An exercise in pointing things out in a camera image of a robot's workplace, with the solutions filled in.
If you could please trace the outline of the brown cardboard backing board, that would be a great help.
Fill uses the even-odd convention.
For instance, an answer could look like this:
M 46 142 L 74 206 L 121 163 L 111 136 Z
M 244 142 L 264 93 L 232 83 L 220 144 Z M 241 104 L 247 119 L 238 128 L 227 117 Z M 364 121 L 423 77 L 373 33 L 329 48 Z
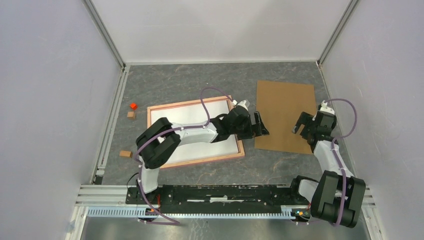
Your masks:
M 269 135 L 256 137 L 254 147 L 261 150 L 312 155 L 307 141 L 292 132 L 302 112 L 316 113 L 312 84 L 259 80 L 256 110 Z

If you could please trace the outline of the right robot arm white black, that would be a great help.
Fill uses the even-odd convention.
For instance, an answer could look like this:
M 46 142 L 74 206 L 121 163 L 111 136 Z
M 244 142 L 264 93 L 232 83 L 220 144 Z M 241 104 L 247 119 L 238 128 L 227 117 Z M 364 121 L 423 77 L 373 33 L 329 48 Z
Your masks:
M 289 199 L 295 204 L 308 201 L 313 218 L 333 225 L 354 228 L 357 225 L 365 196 L 365 181 L 355 177 L 344 163 L 339 143 L 332 136 L 337 118 L 317 111 L 302 112 L 292 132 L 300 133 L 311 148 L 322 170 L 320 180 L 297 176 L 291 183 Z

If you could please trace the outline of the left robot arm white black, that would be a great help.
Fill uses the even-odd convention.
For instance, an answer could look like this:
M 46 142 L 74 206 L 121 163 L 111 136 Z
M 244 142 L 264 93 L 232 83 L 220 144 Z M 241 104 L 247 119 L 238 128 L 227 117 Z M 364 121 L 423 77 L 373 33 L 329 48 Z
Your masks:
M 135 161 L 139 163 L 137 177 L 138 197 L 145 204 L 157 198 L 158 177 L 163 166 L 180 146 L 196 143 L 218 143 L 234 135 L 238 140 L 268 136 L 261 115 L 250 115 L 240 105 L 201 123 L 172 123 L 161 117 L 147 128 L 135 141 Z

